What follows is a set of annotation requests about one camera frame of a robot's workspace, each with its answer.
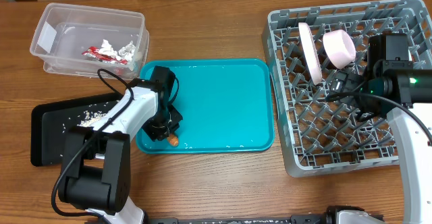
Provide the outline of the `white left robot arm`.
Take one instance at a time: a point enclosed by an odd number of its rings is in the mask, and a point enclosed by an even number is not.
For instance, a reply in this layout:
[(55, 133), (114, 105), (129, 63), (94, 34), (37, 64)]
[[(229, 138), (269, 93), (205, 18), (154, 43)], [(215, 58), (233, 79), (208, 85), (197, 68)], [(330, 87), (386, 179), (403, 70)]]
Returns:
[(102, 223), (147, 223), (145, 211), (129, 196), (130, 143), (144, 130), (153, 141), (179, 145), (175, 132), (182, 116), (173, 106), (179, 89), (175, 76), (135, 79), (100, 120), (88, 127), (72, 127), (51, 193), (53, 210), (64, 217), (72, 215), (58, 207), (60, 200), (77, 208), (76, 217), (92, 216)]

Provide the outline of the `white tissue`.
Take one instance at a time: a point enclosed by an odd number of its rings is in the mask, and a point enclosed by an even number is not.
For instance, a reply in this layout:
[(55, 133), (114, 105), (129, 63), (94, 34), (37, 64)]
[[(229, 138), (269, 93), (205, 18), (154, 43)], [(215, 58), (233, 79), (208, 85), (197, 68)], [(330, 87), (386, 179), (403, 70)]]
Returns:
[(118, 53), (113, 49), (108, 40), (103, 39), (99, 54), (108, 56), (112, 59), (118, 59)]

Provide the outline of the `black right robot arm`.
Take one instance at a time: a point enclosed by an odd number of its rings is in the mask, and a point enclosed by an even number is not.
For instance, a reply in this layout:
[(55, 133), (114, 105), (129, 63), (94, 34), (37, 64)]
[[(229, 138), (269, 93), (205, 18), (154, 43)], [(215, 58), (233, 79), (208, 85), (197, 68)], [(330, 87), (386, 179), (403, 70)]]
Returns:
[(404, 193), (404, 223), (431, 222), (431, 70), (411, 61), (368, 65), (353, 91), (338, 82), (327, 101), (351, 97), (361, 113), (386, 118), (397, 146)]

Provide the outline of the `red snack wrapper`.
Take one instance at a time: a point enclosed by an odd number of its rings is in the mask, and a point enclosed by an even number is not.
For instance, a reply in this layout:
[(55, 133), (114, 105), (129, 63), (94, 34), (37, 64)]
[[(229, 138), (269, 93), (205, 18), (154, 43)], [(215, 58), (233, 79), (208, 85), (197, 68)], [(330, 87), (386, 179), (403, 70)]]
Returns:
[(108, 55), (104, 55), (99, 53), (99, 49), (96, 47), (89, 47), (86, 51), (82, 53), (83, 56), (90, 57), (95, 61), (100, 61), (103, 63), (117, 63), (122, 65), (127, 65), (128, 61), (126, 59), (122, 59), (121, 57), (111, 57)]

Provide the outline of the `orange carrot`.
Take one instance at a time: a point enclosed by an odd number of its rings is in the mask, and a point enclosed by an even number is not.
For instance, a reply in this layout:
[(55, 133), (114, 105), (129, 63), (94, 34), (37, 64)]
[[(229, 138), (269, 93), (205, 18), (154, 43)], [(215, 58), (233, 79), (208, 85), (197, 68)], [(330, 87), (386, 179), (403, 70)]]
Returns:
[(167, 137), (167, 141), (172, 147), (177, 147), (180, 143), (179, 138), (175, 134), (170, 134)]

